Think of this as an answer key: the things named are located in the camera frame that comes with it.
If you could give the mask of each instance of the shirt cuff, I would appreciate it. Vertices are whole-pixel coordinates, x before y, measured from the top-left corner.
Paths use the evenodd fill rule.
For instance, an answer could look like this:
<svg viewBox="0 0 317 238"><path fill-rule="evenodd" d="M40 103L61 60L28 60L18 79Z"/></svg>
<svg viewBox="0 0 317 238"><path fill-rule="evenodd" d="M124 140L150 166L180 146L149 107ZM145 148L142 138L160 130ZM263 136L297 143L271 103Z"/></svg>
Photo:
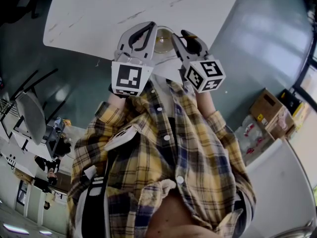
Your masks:
<svg viewBox="0 0 317 238"><path fill-rule="evenodd" d="M120 126L125 120L125 114L112 104L101 102L95 116L110 126Z"/></svg>
<svg viewBox="0 0 317 238"><path fill-rule="evenodd" d="M220 130L224 129L226 126L226 122L219 111L216 111L212 115L210 115L206 119L206 121L214 133L218 133Z"/></svg>

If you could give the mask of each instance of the brown box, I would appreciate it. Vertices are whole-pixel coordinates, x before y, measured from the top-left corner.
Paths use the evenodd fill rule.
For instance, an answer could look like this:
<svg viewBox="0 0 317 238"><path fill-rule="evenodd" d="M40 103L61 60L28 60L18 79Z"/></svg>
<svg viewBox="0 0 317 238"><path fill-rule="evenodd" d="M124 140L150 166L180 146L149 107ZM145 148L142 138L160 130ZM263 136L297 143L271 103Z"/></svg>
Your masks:
<svg viewBox="0 0 317 238"><path fill-rule="evenodd" d="M287 129L283 130L278 121L278 115L284 113L286 107L267 89L265 89L250 108L250 113L260 126L269 132L275 139L283 137L294 125L294 120L288 112L286 117Z"/></svg>

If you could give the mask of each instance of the marble tabletop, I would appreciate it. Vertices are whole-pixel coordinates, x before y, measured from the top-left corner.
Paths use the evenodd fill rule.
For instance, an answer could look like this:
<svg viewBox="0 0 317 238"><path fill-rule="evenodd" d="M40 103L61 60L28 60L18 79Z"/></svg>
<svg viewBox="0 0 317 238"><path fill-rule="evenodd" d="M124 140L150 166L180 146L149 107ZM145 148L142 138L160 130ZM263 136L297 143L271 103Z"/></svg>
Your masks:
<svg viewBox="0 0 317 238"><path fill-rule="evenodd" d="M46 46L112 60L121 35L154 21L176 34L182 29L211 46L236 0L53 0L43 42ZM153 73L179 81L175 51L155 54Z"/></svg>

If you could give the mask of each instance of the gray floor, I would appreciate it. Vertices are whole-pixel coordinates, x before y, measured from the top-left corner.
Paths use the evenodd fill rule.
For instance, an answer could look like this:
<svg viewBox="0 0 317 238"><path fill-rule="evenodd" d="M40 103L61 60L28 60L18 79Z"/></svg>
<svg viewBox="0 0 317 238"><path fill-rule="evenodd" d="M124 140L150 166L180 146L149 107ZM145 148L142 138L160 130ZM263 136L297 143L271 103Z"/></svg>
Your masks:
<svg viewBox="0 0 317 238"><path fill-rule="evenodd" d="M63 99L63 93L70 93L58 115L86 128L100 101L109 95L110 61L44 46L50 3L40 1L39 18L26 15L0 28L4 90L12 94L37 68L40 77L57 67L58 73L36 88L40 101L50 98L46 114L58 105L56 100ZM293 85L311 39L303 0L237 0L211 47L227 75L212 96L233 129L241 124L263 88L278 94Z"/></svg>

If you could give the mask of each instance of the yellow plaid shirt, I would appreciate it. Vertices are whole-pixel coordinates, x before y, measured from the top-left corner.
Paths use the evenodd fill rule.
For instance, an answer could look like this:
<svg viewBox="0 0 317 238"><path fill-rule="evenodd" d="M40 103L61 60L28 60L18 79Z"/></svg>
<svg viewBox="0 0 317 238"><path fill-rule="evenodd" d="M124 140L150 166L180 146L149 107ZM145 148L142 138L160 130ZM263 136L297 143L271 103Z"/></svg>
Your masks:
<svg viewBox="0 0 317 238"><path fill-rule="evenodd" d="M139 143L126 152L109 152L117 155L106 187L113 238L144 237L151 216L175 187L192 217L223 237L232 237L242 212L234 210L237 190L248 197L254 211L255 195L238 142L221 114L215 112L204 119L192 88L171 81L168 85L174 99L177 148L164 108L158 110L163 105L150 81L140 97L126 100L124 111L101 103L75 146L68 195L72 224L80 194L89 186L80 179L82 171L95 165L98 175L103 175L108 159L105 145L130 125L137 129ZM176 182L178 176L184 178L182 184Z"/></svg>

